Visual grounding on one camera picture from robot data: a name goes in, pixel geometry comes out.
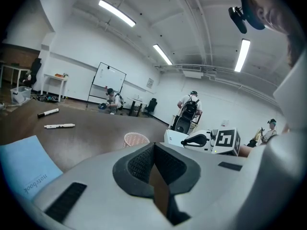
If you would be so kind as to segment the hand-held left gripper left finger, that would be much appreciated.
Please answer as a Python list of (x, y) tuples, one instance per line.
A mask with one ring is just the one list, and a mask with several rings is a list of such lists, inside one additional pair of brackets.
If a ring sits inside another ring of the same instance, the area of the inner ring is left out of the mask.
[(86, 189), (63, 225), (74, 230), (167, 230), (172, 224), (152, 199), (131, 196), (113, 177), (113, 166), (121, 158), (147, 147), (141, 144), (83, 160), (44, 187), (34, 204), (45, 212), (72, 183)]

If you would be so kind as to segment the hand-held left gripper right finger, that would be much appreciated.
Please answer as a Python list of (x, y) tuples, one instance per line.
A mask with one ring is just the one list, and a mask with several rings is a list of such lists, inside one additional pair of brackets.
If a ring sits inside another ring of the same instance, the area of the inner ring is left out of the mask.
[(234, 230), (248, 187), (250, 159), (156, 143), (155, 165), (168, 185), (168, 214), (157, 230)]

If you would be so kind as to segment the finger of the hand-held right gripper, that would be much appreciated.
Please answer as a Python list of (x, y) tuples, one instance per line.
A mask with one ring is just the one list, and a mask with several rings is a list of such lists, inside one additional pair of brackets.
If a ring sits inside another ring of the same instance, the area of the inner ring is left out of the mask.
[(190, 150), (212, 150), (211, 140), (210, 130), (200, 130), (186, 137), (181, 145)]

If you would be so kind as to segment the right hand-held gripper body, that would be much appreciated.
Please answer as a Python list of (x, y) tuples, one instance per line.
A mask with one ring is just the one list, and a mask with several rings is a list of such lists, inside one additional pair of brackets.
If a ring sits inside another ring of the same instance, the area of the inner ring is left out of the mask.
[(237, 128), (218, 129), (212, 154), (238, 156), (241, 138)]

